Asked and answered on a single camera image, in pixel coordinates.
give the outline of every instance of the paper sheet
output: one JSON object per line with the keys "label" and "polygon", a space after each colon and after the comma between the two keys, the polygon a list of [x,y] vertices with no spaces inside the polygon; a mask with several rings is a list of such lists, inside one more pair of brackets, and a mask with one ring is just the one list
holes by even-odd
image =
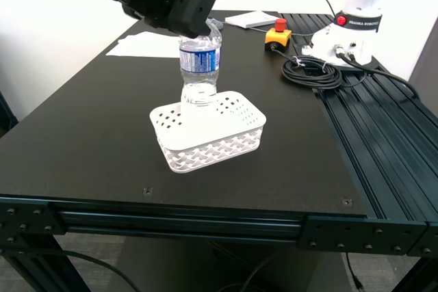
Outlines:
{"label": "paper sheet", "polygon": [[226,17],[225,22],[248,29],[249,27],[273,24],[277,18],[276,16],[256,10],[255,12]]}
{"label": "paper sheet", "polygon": [[107,56],[179,57],[178,37],[142,32],[127,36],[107,53]]}

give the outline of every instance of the plastic water bottle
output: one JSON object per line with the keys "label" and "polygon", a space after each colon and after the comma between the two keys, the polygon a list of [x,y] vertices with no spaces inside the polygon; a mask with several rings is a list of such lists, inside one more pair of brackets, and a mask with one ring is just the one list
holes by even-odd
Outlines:
{"label": "plastic water bottle", "polygon": [[211,29],[208,36],[179,38],[179,59],[184,79],[181,113],[191,119],[210,116],[216,111],[222,35],[211,20],[207,20],[207,25]]}

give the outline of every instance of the basket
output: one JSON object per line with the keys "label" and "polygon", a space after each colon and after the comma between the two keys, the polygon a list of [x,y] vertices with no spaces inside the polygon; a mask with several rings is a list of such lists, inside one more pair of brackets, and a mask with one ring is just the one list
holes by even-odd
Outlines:
{"label": "basket", "polygon": [[151,112],[158,144],[172,171],[190,172],[259,147],[266,117],[238,92],[221,92],[217,98],[214,115],[200,122],[185,120],[180,103]]}

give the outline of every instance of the bolt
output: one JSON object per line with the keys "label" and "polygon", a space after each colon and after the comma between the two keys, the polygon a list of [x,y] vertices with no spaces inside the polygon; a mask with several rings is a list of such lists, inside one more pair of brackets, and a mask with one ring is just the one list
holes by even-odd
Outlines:
{"label": "bolt", "polygon": [[345,207],[351,207],[353,205],[353,200],[350,198],[344,198],[342,200],[342,205],[344,205]]}

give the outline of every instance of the blue label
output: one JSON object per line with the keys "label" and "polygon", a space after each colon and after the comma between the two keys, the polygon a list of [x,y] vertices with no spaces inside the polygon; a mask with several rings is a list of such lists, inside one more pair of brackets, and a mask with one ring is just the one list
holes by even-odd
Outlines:
{"label": "blue label", "polygon": [[220,49],[214,51],[179,51],[181,68],[193,73],[207,73],[219,69]]}

